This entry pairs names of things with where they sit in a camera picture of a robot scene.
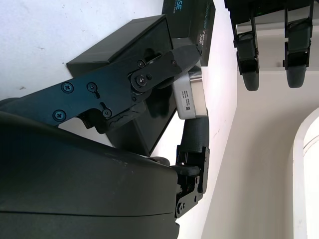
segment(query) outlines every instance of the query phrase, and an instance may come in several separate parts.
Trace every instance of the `bolt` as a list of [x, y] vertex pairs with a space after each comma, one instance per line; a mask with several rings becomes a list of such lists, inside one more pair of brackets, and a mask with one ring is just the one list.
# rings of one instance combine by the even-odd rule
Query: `bolt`
[[105, 118], [109, 119], [112, 116], [112, 112], [109, 109], [105, 109], [102, 111], [102, 114]]
[[64, 82], [62, 85], [61, 85], [61, 90], [64, 92], [64, 93], [72, 93], [73, 92], [73, 85], [69, 82]]
[[136, 77], [136, 82], [139, 86], [142, 86], [142, 87], [146, 85], [146, 80], [144, 76], [142, 75]]
[[152, 79], [152, 75], [151, 74], [147, 74], [146, 75], [146, 79], [148, 79], [150, 81]]
[[86, 88], [90, 91], [90, 92], [96, 92], [96, 90], [98, 89], [98, 87], [93, 83], [89, 83]]
[[183, 211], [183, 205], [182, 205], [182, 203], [180, 203], [180, 204], [178, 205], [177, 213], [181, 214], [181, 211]]
[[57, 110], [53, 112], [53, 119], [58, 122], [64, 121], [66, 118], [66, 113], [62, 110]]
[[139, 61], [138, 61], [138, 66], [139, 66], [140, 68], [145, 67], [144, 61], [139, 60]]

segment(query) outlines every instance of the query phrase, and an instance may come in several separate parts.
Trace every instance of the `robotic arm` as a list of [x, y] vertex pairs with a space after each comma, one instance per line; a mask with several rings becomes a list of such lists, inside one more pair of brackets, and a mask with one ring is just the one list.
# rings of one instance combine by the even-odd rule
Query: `robotic arm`
[[58, 129], [73, 117], [105, 133], [145, 109], [152, 90], [200, 60], [197, 45], [125, 59], [0, 105], [0, 238], [167, 238], [207, 187], [208, 117], [187, 119], [176, 165]]

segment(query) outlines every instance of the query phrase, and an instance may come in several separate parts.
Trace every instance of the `black box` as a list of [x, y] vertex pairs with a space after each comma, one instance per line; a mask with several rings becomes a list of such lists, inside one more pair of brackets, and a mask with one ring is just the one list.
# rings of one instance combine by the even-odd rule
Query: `black box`
[[[163, 54], [172, 48], [166, 16], [146, 17], [124, 25], [67, 63], [67, 67], [72, 76], [76, 77], [127, 57], [136, 56], [137, 60], [148, 61], [150, 52]], [[114, 147], [140, 155], [151, 155], [176, 112], [172, 87], [153, 90], [146, 100], [146, 106], [141, 116], [107, 132]]]
[[208, 66], [215, 10], [213, 0], [164, 0], [163, 4], [174, 48], [202, 45], [202, 66]]

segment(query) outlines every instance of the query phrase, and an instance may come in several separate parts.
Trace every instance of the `label sticker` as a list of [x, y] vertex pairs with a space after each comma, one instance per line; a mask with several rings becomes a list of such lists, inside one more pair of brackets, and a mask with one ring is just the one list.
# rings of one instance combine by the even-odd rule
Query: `label sticker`
[[183, 104], [183, 110], [185, 112], [188, 112], [190, 111], [190, 96], [189, 96], [189, 93], [188, 91], [181, 91], [180, 92], [180, 97], [181, 97], [181, 102]]

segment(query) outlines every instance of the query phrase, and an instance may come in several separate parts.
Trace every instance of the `black metal bracket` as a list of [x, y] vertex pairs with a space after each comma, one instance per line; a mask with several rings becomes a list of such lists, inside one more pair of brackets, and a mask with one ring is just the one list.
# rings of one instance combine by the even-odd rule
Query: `black metal bracket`
[[245, 86], [249, 91], [259, 88], [259, 60], [255, 17], [251, 11], [252, 30], [237, 33], [236, 24], [232, 22], [234, 46], [237, 48], [237, 62], [240, 75], [243, 76]]
[[193, 208], [207, 189], [210, 150], [203, 147], [201, 152], [185, 152], [177, 146], [176, 166], [171, 166], [178, 175], [180, 191], [176, 197], [177, 218]]
[[135, 71], [131, 76], [131, 84], [137, 92], [144, 93], [171, 78], [188, 72], [202, 55], [197, 45], [176, 48], [150, 64]]
[[171, 50], [148, 65], [134, 56], [9, 101], [0, 111], [54, 126], [78, 117], [105, 133], [138, 117], [153, 88], [189, 71], [200, 58], [196, 45]]
[[309, 66], [311, 37], [313, 34], [314, 1], [310, 2], [307, 18], [288, 22], [289, 1], [285, 7], [285, 60], [287, 80], [290, 88], [299, 88], [305, 80], [306, 68]]

